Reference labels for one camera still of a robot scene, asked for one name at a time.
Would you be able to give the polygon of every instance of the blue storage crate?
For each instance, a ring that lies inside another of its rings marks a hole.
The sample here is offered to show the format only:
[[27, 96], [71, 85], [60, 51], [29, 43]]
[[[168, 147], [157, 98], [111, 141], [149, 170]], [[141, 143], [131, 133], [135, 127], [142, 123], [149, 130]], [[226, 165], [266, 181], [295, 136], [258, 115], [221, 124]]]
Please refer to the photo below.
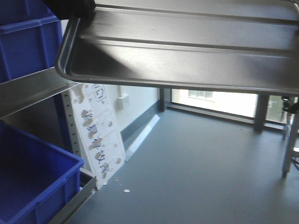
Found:
[[48, 223], [79, 192], [83, 160], [0, 122], [0, 224]]
[[0, 0], [0, 26], [51, 15], [42, 0]]
[[61, 41], [55, 16], [0, 26], [0, 83], [53, 67]]

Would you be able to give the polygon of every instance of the window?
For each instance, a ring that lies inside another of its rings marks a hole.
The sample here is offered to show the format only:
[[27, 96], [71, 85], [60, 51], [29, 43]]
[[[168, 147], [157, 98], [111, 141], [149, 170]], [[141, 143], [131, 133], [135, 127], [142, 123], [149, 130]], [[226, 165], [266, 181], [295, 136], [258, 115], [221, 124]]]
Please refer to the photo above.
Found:
[[210, 98], [213, 98], [213, 92], [212, 91], [189, 90], [188, 97], [210, 99]]
[[172, 101], [178, 104], [243, 115], [246, 117], [254, 117], [257, 95], [174, 89], [172, 90]]
[[[293, 104], [294, 98], [290, 99], [291, 105]], [[286, 123], [286, 113], [283, 112], [283, 100], [281, 96], [270, 96], [268, 111], [266, 119], [269, 121]]]

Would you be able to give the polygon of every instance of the gray floor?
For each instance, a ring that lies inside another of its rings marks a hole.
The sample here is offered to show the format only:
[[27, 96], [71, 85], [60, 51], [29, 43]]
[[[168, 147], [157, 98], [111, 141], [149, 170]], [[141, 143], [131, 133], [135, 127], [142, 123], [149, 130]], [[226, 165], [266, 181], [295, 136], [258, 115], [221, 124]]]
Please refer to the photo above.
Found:
[[281, 134], [171, 110], [160, 117], [68, 224], [299, 223], [299, 171], [281, 179]]

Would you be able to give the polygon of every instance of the stainless steel tray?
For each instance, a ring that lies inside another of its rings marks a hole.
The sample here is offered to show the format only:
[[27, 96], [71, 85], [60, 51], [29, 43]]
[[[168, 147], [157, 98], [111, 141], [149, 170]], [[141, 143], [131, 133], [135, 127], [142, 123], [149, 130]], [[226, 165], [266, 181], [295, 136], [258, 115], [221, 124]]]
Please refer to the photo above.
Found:
[[58, 73], [76, 82], [299, 95], [291, 3], [189, 0], [180, 11], [173, 1], [151, 2], [97, 5], [92, 19], [70, 20]]

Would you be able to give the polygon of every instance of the metal rack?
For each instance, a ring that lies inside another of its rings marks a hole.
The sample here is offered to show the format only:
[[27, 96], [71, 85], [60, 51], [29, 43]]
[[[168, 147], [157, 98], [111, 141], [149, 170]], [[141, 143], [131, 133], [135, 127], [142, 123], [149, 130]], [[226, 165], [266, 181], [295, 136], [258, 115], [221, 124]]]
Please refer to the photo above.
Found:
[[[78, 82], [299, 96], [297, 0], [101, 1], [68, 23], [57, 71]], [[299, 118], [285, 154], [290, 169]]]
[[[0, 84], [0, 118], [60, 94], [76, 85], [78, 84], [60, 77], [54, 68], [2, 83]], [[93, 195], [93, 190], [96, 188], [96, 176], [82, 168], [80, 177], [81, 190], [52, 218], [50, 224], [66, 223]]]
[[298, 149], [295, 148], [296, 140], [298, 137], [298, 129], [299, 129], [299, 113], [296, 113], [293, 118], [293, 123], [290, 130], [290, 135], [288, 138], [288, 143], [285, 150], [285, 159], [282, 168], [282, 177], [286, 178], [288, 172], [291, 168], [292, 158], [299, 157]]

